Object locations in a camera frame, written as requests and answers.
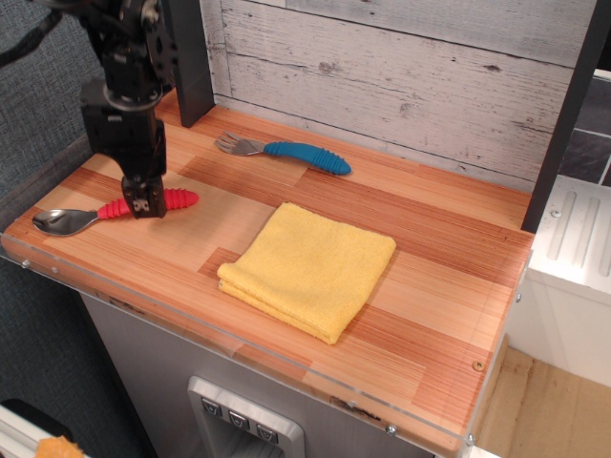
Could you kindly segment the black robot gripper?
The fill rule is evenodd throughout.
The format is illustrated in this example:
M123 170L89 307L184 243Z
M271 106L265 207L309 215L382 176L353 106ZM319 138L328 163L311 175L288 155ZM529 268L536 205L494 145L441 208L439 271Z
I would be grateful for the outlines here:
M112 158L124 174L122 193L136 219L166 215L161 176L166 173L165 128L151 108L123 111L110 104L103 80L81 88L81 113L93 152Z

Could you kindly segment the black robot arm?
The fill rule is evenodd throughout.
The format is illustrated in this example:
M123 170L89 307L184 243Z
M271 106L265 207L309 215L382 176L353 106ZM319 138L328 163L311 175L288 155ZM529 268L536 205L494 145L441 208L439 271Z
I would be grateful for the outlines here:
M166 137L155 108L173 88L177 48L157 1L48 1L88 33L104 76L83 85L81 113L95 153L123 173L122 194L135 218L166 214L162 178Z

